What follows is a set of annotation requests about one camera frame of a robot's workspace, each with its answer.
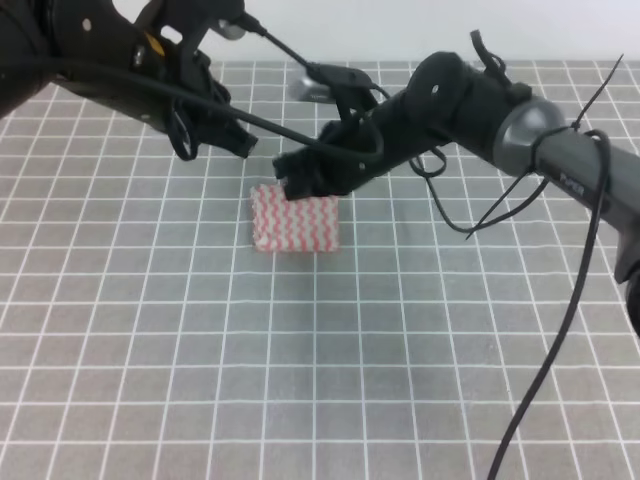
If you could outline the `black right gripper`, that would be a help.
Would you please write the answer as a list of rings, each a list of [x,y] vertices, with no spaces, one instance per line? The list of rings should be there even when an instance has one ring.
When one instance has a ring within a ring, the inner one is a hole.
[[[407,87],[372,111],[384,155],[362,168],[316,152],[287,152],[272,161],[288,201],[346,195],[435,147],[457,143],[491,162],[505,119],[505,87],[452,52],[423,60]]]

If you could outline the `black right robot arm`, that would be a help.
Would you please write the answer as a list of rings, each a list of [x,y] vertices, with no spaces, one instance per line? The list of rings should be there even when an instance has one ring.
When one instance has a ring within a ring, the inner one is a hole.
[[[273,162],[290,199],[344,196],[396,166],[437,147],[456,143],[503,173],[535,173],[594,209],[619,233],[614,278],[626,284],[627,311],[639,325],[639,158],[602,146],[576,131],[560,108],[511,82],[486,50],[479,33],[472,42],[485,64],[477,70],[453,52],[423,60],[407,86],[367,114],[380,133],[380,157],[365,161],[376,145],[356,119],[332,121],[310,146]]]

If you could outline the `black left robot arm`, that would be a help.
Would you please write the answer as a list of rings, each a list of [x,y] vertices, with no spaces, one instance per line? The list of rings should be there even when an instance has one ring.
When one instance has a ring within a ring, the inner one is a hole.
[[[244,12],[242,1],[150,1],[129,20],[111,1],[4,1],[1,113],[54,83],[165,134],[184,161],[203,144],[246,158],[253,134],[182,97],[230,104],[199,46],[210,30],[240,38]]]

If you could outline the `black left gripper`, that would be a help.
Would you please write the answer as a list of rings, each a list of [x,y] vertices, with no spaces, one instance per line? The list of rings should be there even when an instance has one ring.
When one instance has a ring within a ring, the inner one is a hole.
[[[170,27],[164,27],[159,35],[147,33],[135,25],[136,20],[122,16],[111,1],[34,1],[31,5],[55,56],[145,76],[222,104],[230,101],[228,90],[209,71],[209,57],[199,46],[180,45],[181,35]],[[196,142],[239,158],[248,158],[258,142],[232,119],[104,74],[63,70],[56,82],[163,133],[188,126]]]

